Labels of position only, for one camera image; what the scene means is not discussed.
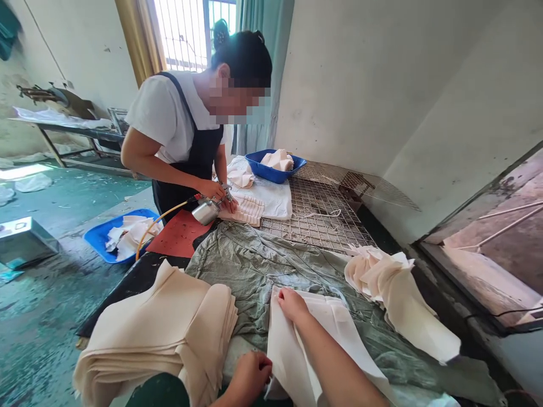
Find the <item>apron strap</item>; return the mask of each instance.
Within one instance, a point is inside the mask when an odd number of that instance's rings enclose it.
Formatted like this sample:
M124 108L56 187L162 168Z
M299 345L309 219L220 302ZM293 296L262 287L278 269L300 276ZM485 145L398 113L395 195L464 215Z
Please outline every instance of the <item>apron strap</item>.
M175 88L177 89L177 92L179 93L179 97L181 98L181 103L185 105L185 108L188 111L188 115L191 118L191 122L194 127L194 130L197 130L198 128L196 127L196 122L194 121L194 118L192 117L191 108L188 107L187 99L185 98L183 89L181 89L181 85L179 84L179 81L177 80L177 78L169 72L159 72L157 73L157 75L166 76L166 78L168 78L174 83Z

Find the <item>metal box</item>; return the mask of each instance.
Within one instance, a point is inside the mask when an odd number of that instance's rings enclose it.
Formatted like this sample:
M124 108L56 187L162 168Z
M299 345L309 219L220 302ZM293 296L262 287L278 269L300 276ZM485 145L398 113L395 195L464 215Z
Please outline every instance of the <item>metal box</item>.
M0 224L0 263L12 270L53 256L59 247L32 217Z

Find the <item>spray gun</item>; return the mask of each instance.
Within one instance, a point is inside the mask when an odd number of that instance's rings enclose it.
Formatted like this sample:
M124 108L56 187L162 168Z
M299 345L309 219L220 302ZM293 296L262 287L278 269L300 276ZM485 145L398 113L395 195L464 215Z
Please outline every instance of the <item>spray gun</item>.
M231 186L222 183L221 186L226 191L226 196L222 198L220 201L213 201L209 198L202 197L202 199L199 200L200 204L194 211L192 211L192 216L200 222L202 225L207 225L214 221L217 216L219 216L219 212L221 211L221 204L228 199L228 201L232 202L234 197L230 194L229 189L232 188Z

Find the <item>window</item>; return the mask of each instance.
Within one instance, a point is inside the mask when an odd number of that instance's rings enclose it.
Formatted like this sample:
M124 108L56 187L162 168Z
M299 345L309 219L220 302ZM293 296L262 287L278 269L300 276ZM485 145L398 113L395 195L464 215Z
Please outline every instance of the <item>window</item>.
M154 0L170 70L202 72L213 52L213 25L226 20L236 30L235 0Z

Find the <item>woman's hand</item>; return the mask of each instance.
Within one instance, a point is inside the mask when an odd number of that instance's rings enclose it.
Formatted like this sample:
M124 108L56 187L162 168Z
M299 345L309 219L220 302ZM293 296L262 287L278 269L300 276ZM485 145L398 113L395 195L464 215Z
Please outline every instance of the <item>woman's hand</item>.
M224 188L219 183L211 180L200 180L195 189L206 198L215 198L217 201L226 196Z
M231 201L229 201L228 199L225 199L224 201L222 201L221 206L223 209L226 209L230 213L236 213L236 211L238 210L239 204L236 201L236 198L232 198Z
M225 405L250 406L261 393L272 374L272 361L263 352L249 352L241 356L232 382L225 394Z
M294 322L294 324L303 316L310 315L305 300L289 287L283 287L279 291L279 305L285 317Z

